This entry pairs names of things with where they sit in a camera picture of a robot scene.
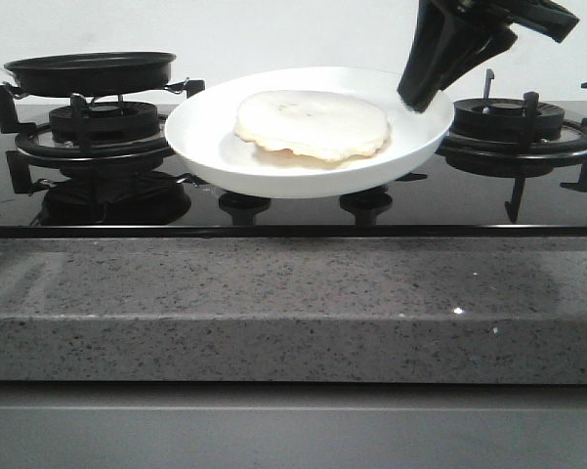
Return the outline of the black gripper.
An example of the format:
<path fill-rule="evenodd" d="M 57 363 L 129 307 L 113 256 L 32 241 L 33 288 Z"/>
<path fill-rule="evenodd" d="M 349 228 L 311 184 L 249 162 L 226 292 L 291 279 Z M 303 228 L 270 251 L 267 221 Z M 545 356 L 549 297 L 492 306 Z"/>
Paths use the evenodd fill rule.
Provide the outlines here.
<path fill-rule="evenodd" d="M 421 1 L 398 94 L 414 111 L 427 109 L 437 92 L 468 71 L 509 50 L 509 28 L 486 34 L 482 24 L 517 23 L 563 42 L 579 18 L 553 1 Z"/>

